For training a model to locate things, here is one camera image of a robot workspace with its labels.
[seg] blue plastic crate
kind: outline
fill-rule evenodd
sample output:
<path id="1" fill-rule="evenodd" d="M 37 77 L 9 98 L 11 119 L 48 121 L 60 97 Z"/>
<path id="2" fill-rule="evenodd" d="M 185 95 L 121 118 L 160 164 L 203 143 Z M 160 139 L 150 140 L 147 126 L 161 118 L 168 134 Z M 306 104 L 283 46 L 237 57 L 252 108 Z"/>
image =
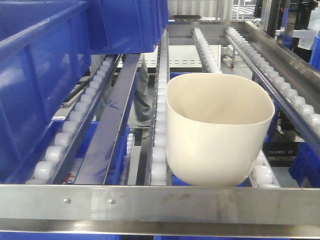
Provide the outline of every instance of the blue plastic crate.
<path id="1" fill-rule="evenodd" d="M 89 0 L 92 54 L 153 52 L 168 23 L 166 0 Z"/>
<path id="2" fill-rule="evenodd" d="M 0 240 L 121 240 L 120 235 L 0 232 Z"/>
<path id="3" fill-rule="evenodd" d="M 39 155 L 52 116 L 88 69 L 88 7 L 0 1 L 0 183 Z"/>
<path id="4" fill-rule="evenodd" d="M 299 144 L 289 173 L 299 186 L 307 178 L 314 188 L 320 188 L 320 159 L 306 142 Z"/>
<path id="5" fill-rule="evenodd" d="M 314 37 L 310 64 L 320 70 L 320 35 Z"/>

